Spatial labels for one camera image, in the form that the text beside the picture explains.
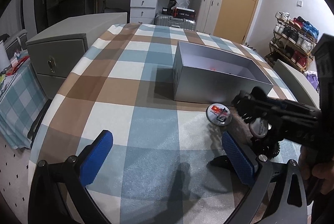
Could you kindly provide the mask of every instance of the white suitcase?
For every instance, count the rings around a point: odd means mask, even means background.
[[[193,0],[191,7],[196,11],[196,31],[212,35],[216,27],[222,0]]]

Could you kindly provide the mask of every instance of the red sneaker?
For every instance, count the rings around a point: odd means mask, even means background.
[[[298,27],[299,29],[301,29],[303,27],[303,22],[301,22],[297,18],[293,18],[293,23],[294,23],[294,26]]]
[[[301,68],[305,68],[306,66],[306,56],[305,55],[301,55],[299,60],[297,61],[297,66],[301,67]]]
[[[295,51],[291,57],[291,61],[293,63],[296,63],[299,60],[299,57],[300,57],[300,52]]]

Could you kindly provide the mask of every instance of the tablecloth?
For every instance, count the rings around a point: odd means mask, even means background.
[[[0,102],[0,132],[13,149],[30,148],[27,134],[46,100],[27,59]]]
[[[55,163],[78,155],[107,129],[114,145],[87,189],[112,223],[223,223],[247,188],[235,174],[207,165],[224,154],[220,129],[205,115],[208,105],[173,100],[178,40],[251,58],[274,84],[269,96],[295,100],[245,46],[178,28],[113,25],[52,101],[32,147],[29,181],[39,160]],[[247,125],[232,113],[228,130],[246,139]],[[298,151],[297,144],[284,141],[275,161],[296,159]]]

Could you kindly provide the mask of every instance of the blue sneaker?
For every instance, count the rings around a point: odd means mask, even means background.
[[[311,35],[314,37],[316,40],[318,40],[319,37],[319,30],[316,29],[313,25],[311,25],[310,22],[305,22],[303,23],[303,28],[302,28],[307,34]]]

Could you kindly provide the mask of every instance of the silver suitcase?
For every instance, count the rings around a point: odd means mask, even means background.
[[[196,22],[187,19],[174,18],[169,15],[158,15],[155,18],[155,25],[169,26],[195,31]]]

